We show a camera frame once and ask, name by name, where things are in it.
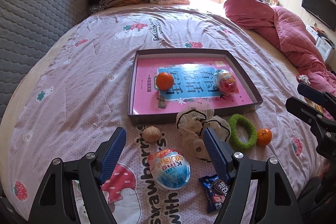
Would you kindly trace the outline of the blue Oreo cookie packet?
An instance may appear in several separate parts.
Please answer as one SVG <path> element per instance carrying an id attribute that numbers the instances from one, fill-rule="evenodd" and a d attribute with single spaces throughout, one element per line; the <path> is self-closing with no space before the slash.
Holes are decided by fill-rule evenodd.
<path id="1" fill-rule="evenodd" d="M 198 178 L 198 182 L 205 190 L 208 201 L 207 213 L 220 210 L 229 191 L 229 186 L 217 174 Z"/>

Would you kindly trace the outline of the walnut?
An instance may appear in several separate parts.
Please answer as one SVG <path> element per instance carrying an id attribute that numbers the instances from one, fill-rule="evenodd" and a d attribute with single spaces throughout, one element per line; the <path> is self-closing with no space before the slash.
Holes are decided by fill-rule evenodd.
<path id="1" fill-rule="evenodd" d="M 161 131 L 159 128 L 150 126 L 143 130 L 142 137 L 144 141 L 149 143 L 154 143 L 161 138 Z"/>

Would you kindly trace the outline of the red blue Kinder egg toy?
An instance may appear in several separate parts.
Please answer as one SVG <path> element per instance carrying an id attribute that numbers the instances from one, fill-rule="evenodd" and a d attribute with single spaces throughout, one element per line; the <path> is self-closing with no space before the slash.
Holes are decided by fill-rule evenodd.
<path id="1" fill-rule="evenodd" d="M 214 85 L 223 95 L 239 94 L 238 83 L 233 73 L 226 69 L 218 69 L 214 73 Z"/>

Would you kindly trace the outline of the large orange mandarin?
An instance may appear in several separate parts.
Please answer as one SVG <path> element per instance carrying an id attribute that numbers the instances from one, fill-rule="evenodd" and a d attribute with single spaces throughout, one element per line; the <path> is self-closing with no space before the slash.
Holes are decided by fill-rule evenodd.
<path id="1" fill-rule="evenodd" d="M 155 83 L 159 90 L 169 90 L 174 84 L 174 78 L 170 73 L 161 72 L 157 75 Z"/>

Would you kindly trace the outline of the small colourful doll toy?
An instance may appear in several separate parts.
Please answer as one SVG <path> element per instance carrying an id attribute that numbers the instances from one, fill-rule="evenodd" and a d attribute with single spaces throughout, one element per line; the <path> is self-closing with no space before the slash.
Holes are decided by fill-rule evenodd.
<path id="1" fill-rule="evenodd" d="M 309 77 L 307 75 L 298 75 L 296 77 L 296 79 L 297 79 L 297 81 L 298 81 L 299 84 L 305 84 L 307 86 L 311 85 L 311 83 L 309 81 Z"/>

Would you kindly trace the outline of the beige polka dot scrunchie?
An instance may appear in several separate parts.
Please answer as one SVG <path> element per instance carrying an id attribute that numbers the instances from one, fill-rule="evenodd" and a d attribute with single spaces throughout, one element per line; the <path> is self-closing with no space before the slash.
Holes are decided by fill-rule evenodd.
<path id="1" fill-rule="evenodd" d="M 210 162 L 210 156 L 203 141 L 205 129 L 212 128 L 219 139 L 229 142 L 231 126 L 218 115 L 208 103 L 192 103 L 177 114 L 176 126 L 181 134 L 182 148 L 200 160 Z"/>

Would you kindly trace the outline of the small orange mandarin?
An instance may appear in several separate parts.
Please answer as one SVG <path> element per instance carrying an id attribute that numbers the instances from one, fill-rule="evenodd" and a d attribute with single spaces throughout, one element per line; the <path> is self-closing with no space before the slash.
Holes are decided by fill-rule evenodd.
<path id="1" fill-rule="evenodd" d="M 268 128 L 262 128 L 257 132 L 257 145 L 266 147 L 272 141 L 272 132 Z"/>

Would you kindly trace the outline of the white drawer cabinet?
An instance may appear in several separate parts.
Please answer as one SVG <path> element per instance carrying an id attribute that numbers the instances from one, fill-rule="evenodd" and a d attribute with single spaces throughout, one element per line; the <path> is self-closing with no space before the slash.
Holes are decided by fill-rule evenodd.
<path id="1" fill-rule="evenodd" d="M 323 61 L 328 63 L 333 57 L 335 44 L 327 36 L 313 26 L 306 26 L 306 30 L 316 41 L 316 47 L 323 57 Z"/>

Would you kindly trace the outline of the pink quilted blanket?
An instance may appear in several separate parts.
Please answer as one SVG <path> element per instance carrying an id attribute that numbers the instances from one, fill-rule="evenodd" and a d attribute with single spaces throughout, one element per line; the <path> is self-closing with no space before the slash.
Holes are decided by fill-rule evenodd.
<path id="1" fill-rule="evenodd" d="M 241 28 L 253 30 L 270 42 L 298 70 L 310 86 L 335 95 L 335 75 L 327 70 L 316 41 L 296 14 L 257 0 L 226 0 L 226 17 Z"/>

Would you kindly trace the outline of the pink strawberry print bedsheet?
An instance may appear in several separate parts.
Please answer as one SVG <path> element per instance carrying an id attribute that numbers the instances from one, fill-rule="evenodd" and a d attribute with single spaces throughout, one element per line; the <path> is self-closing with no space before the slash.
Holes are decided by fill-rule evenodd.
<path id="1" fill-rule="evenodd" d="M 77 160 L 108 140 L 117 127 L 127 133 L 118 162 L 119 174 L 105 196 L 118 223 L 213 223 L 198 178 L 215 174 L 211 163 L 182 148 L 174 123 L 161 126 L 153 144 L 141 139 L 131 124 L 127 99 L 135 53 L 151 48 L 203 48 L 229 51 L 248 73 L 262 96 L 261 106 L 247 118 L 269 128 L 266 148 L 255 147 L 256 160 L 279 159 L 295 194 L 319 174 L 323 158 L 316 152 L 308 125 L 287 112 L 285 101 L 296 96 L 294 79 L 274 63 L 252 38 L 219 12 L 188 7 L 129 7 L 90 16 L 51 49 L 48 68 L 33 84 L 22 81 L 9 109 L 17 121 L 1 129 L 10 141 L 2 147 L 5 195 L 14 210 L 28 219 L 34 197 L 51 161 Z M 150 154 L 171 148 L 190 164 L 185 187 L 168 190 L 151 175 Z"/>

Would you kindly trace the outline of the black flat television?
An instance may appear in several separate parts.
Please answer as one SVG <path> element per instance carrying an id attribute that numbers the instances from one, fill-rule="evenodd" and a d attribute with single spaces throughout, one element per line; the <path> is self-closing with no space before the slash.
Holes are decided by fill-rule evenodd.
<path id="1" fill-rule="evenodd" d="M 301 7 L 335 31 L 335 3 L 331 0 L 302 0 Z"/>

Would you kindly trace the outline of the shallow grey cardboard box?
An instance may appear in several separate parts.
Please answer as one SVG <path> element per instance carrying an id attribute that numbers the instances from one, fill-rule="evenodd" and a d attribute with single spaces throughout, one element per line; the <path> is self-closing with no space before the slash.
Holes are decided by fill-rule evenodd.
<path id="1" fill-rule="evenodd" d="M 232 73 L 238 93 L 221 94 L 215 73 Z M 208 106 L 218 116 L 255 111 L 263 99 L 227 50 L 174 48 L 139 50 L 130 75 L 127 115 L 134 126 L 174 123 L 189 106 Z"/>

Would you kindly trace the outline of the grey quilted headboard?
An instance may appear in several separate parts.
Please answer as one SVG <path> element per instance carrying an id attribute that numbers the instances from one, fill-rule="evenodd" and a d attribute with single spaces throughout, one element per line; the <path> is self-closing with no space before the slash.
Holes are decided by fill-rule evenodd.
<path id="1" fill-rule="evenodd" d="M 1 113 L 30 69 L 87 17 L 88 0 L 1 0 Z"/>

